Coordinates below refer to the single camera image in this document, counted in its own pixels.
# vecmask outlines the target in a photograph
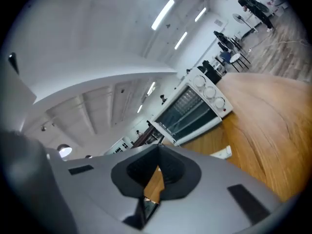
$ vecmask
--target black pants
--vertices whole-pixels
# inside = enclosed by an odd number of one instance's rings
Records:
[[[258,17],[269,29],[273,28],[270,19],[259,9],[255,8],[252,13]]]

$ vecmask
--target oven door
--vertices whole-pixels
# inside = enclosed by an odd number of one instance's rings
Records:
[[[189,86],[186,86],[180,96],[155,120],[177,143],[181,143],[182,139],[192,139],[221,121]]]

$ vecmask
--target fan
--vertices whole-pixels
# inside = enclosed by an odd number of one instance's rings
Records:
[[[241,23],[241,24],[246,24],[248,27],[250,27],[246,22],[245,22],[245,20],[239,15],[239,14],[233,14],[233,18],[236,20],[236,21],[238,21],[239,23]]]

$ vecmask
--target white stool seat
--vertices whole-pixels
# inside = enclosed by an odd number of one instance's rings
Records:
[[[241,57],[240,53],[237,53],[237,54],[233,55],[231,57],[231,59],[230,59],[230,63],[233,63],[233,62],[237,61],[240,57]]]

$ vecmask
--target oven knob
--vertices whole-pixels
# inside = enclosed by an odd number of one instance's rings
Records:
[[[206,79],[203,76],[196,76],[193,82],[197,88],[202,88],[203,86],[205,86]]]
[[[222,97],[218,97],[214,100],[214,104],[217,107],[217,109],[222,109],[225,106],[225,100]]]
[[[215,97],[215,94],[216,94],[216,90],[211,86],[207,87],[204,91],[204,96],[207,99],[212,99],[213,97]]]

